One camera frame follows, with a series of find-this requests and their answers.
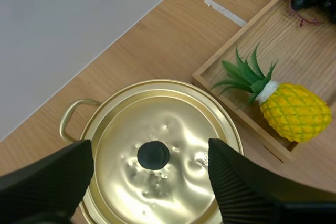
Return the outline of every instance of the tray rim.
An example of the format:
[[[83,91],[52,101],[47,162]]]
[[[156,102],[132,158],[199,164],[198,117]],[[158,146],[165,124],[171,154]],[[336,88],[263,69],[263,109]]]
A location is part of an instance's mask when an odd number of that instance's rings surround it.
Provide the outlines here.
[[[302,146],[299,143],[293,143],[290,149],[287,149],[279,141],[273,138],[267,131],[265,131],[259,124],[253,121],[242,110],[237,109],[236,106],[226,97],[217,97],[211,90],[210,84],[202,77],[202,74],[229,49],[244,33],[258,23],[262,17],[267,15],[274,6],[281,0],[271,0],[265,7],[263,7],[244,27],[242,27],[231,39],[222,45],[201,67],[199,67],[192,75],[192,83],[197,87],[211,94],[229,115],[238,121],[243,126],[248,127],[249,132],[254,135],[257,141],[266,149],[271,151],[282,162],[290,162],[297,156],[298,149]]]

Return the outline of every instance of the gold pot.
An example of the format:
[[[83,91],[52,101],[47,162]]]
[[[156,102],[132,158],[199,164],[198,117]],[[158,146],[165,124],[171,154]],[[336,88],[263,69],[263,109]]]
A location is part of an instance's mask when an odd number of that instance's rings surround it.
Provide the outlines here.
[[[75,101],[60,124],[70,143],[76,140],[65,128],[81,104],[98,106],[80,137],[92,141],[94,158],[95,174],[80,204],[89,223],[222,222],[207,174],[208,139],[220,138],[241,154],[243,149],[232,120],[210,95],[184,82],[150,80],[104,103]],[[168,150],[169,161],[144,168],[139,150],[153,141]]]

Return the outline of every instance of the pot handle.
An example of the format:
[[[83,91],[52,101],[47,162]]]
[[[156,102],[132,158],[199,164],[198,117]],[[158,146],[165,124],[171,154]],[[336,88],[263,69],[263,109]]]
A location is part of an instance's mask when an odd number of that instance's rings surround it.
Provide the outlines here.
[[[98,101],[93,100],[93,99],[79,99],[79,100],[73,102],[65,110],[65,112],[62,116],[61,122],[59,124],[59,134],[65,141],[67,141],[70,144],[74,143],[76,141],[76,139],[74,139],[72,136],[70,136],[68,133],[66,133],[65,128],[67,127],[74,111],[81,104],[91,105],[91,106],[100,106],[101,102],[98,102]]]

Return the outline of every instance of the white wall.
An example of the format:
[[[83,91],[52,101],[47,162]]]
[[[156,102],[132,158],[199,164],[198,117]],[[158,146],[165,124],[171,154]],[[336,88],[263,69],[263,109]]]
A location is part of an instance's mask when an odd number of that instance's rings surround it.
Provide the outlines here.
[[[161,0],[0,0],[0,140]]]

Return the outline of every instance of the toy pineapple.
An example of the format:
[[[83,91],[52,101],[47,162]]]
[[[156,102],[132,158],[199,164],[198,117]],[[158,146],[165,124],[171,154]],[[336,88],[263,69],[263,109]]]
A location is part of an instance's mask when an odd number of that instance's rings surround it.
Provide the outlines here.
[[[251,56],[251,66],[242,61],[236,48],[237,64],[222,61],[230,77],[213,88],[228,85],[252,94],[248,104],[257,100],[264,117],[280,136],[290,141],[306,142],[321,133],[331,122],[331,110],[316,94],[301,85],[271,81],[276,63],[265,76],[257,62],[257,48]]]

